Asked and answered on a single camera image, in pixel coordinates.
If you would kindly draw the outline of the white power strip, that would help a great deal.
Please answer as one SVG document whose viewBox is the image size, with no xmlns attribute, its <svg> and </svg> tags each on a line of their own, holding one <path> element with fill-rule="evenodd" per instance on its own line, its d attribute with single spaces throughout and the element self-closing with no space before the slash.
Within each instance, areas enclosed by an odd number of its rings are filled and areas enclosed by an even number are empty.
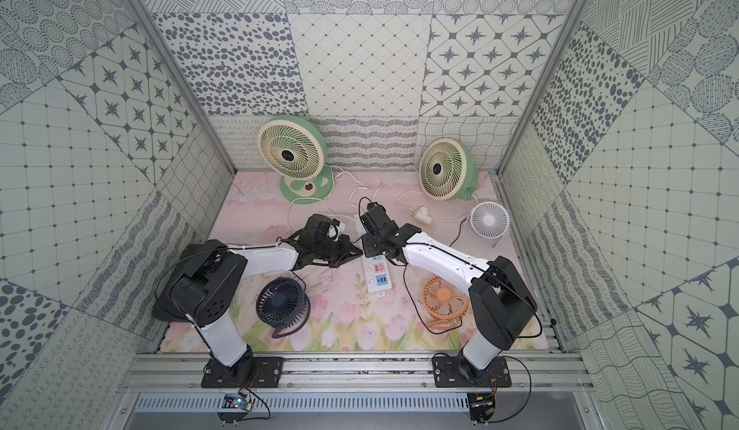
<svg viewBox="0 0 739 430">
<path fill-rule="evenodd" d="M 383 255 L 367 257 L 363 254 L 361 263 L 368 293 L 384 297 L 393 288 L 387 259 Z"/>
</svg>

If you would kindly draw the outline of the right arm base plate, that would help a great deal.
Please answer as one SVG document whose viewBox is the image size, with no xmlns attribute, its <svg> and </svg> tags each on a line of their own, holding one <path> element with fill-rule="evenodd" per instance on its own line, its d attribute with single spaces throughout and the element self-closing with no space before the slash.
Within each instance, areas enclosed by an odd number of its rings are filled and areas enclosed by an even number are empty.
<svg viewBox="0 0 739 430">
<path fill-rule="evenodd" d="M 512 380 L 506 360 L 498 356 L 485 370 L 478 370 L 462 355 L 436 353 L 431 358 L 437 388 L 510 388 Z"/>
</svg>

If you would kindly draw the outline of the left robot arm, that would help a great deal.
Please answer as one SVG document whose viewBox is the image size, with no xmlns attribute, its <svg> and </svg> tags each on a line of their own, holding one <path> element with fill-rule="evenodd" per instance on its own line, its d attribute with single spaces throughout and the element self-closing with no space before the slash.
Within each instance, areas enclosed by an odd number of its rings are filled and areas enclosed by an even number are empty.
<svg viewBox="0 0 739 430">
<path fill-rule="evenodd" d="M 152 314 L 165 322 L 190 322 L 217 362 L 231 368 L 249 350 L 229 315 L 242 280 L 306 266 L 338 268 L 362 255 L 341 222 L 322 214 L 273 244 L 238 246 L 217 239 L 191 244 L 157 285 Z"/>
</svg>

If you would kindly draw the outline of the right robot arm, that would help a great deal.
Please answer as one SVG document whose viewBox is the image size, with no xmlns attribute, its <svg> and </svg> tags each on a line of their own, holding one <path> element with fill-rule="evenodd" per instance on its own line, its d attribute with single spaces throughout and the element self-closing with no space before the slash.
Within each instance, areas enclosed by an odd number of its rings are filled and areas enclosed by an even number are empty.
<svg viewBox="0 0 739 430">
<path fill-rule="evenodd" d="M 510 260 L 475 258 L 439 243 L 413 224 L 399 226 L 377 202 L 367 204 L 359 218 L 366 231 L 366 256 L 382 255 L 397 266 L 424 269 L 467 293 L 477 332 L 459 354 L 463 370 L 487 370 L 537 315 L 536 301 Z"/>
</svg>

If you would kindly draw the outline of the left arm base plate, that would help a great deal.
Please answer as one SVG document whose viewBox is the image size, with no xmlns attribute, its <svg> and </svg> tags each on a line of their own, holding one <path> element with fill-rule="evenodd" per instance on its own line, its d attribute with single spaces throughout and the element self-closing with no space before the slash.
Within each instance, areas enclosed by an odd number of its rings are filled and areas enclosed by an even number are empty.
<svg viewBox="0 0 739 430">
<path fill-rule="evenodd" d="M 223 366 L 211 356 L 203 369 L 203 389 L 244 388 L 276 389 L 282 375 L 282 357 L 248 356 L 234 366 Z"/>
</svg>

